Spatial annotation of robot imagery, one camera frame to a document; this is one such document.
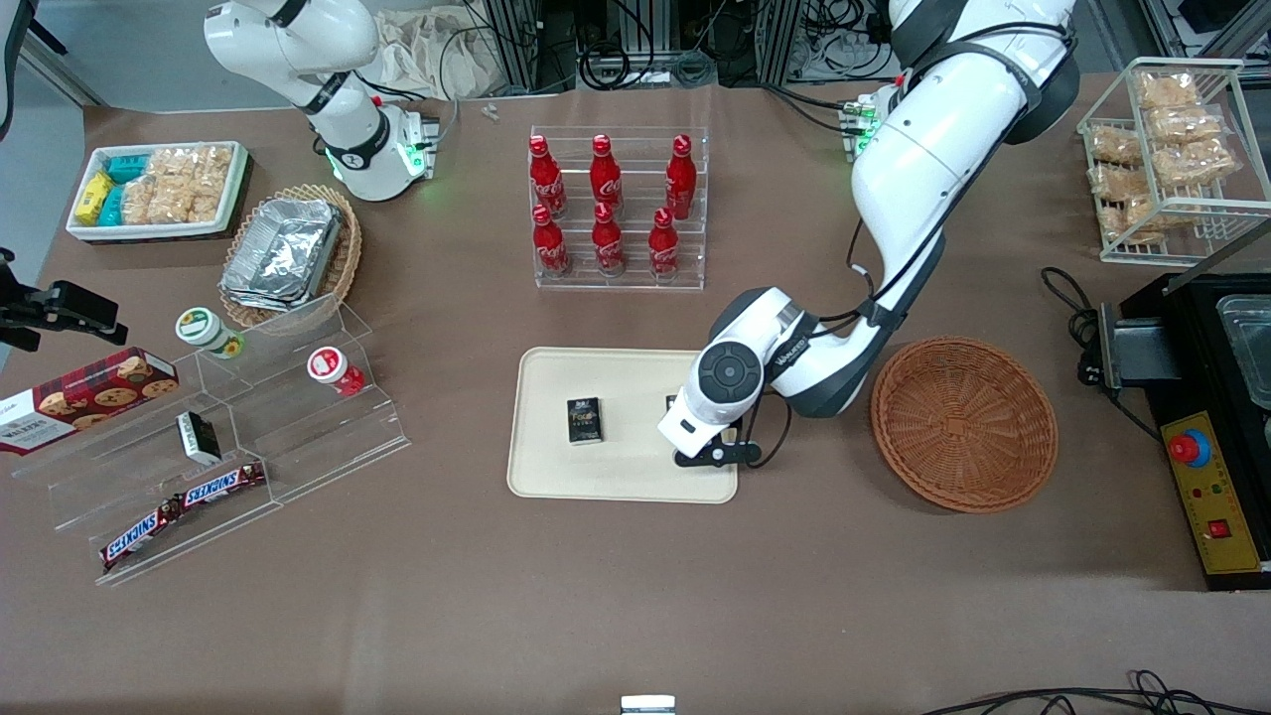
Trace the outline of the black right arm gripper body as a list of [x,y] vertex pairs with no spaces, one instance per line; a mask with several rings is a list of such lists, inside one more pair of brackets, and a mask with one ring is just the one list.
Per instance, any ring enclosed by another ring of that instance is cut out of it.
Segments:
[[1,249],[1,343],[25,353],[39,348],[38,329],[44,325],[46,309],[41,291],[22,284],[11,272],[15,254]]

